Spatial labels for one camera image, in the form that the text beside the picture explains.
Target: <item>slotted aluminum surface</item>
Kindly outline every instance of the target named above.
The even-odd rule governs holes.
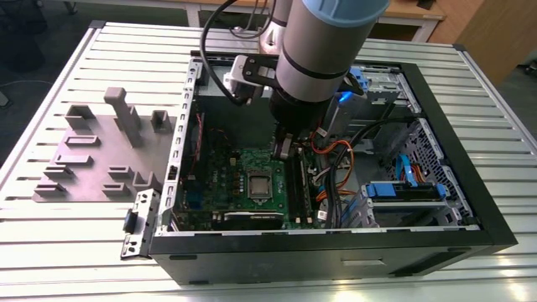
[[[70,104],[102,103],[122,86],[138,114],[177,115],[189,51],[199,29],[107,23],[89,29],[0,170],[0,297],[117,301],[534,301],[537,298],[537,158],[534,141],[470,59],[449,45],[369,40],[358,59],[415,63],[494,196],[519,244],[425,276],[359,281],[179,287],[150,260],[121,262],[129,204],[30,200],[53,156]],[[225,30],[209,50],[255,52]]]

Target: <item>blue light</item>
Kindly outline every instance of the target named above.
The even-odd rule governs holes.
[[[346,101],[347,99],[350,99],[351,97],[351,92],[350,91],[345,91],[343,94],[341,95],[338,102],[342,103],[343,101]]]

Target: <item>expansion slot bracket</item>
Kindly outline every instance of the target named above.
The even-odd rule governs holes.
[[[131,209],[125,216],[123,231],[126,233],[121,260],[150,259],[149,246],[153,237],[159,194],[154,189],[139,191]]]

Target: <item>cpu socket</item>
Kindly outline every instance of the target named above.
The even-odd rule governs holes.
[[[247,172],[247,198],[271,198],[271,173]]]

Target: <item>green motherboard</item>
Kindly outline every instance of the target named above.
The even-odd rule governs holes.
[[[253,148],[209,153],[202,173],[185,181],[182,202],[175,203],[182,205],[174,210],[178,230],[211,230],[215,216],[229,212],[278,213],[283,229],[315,227],[311,219],[297,221],[289,214],[285,163],[270,154]]]

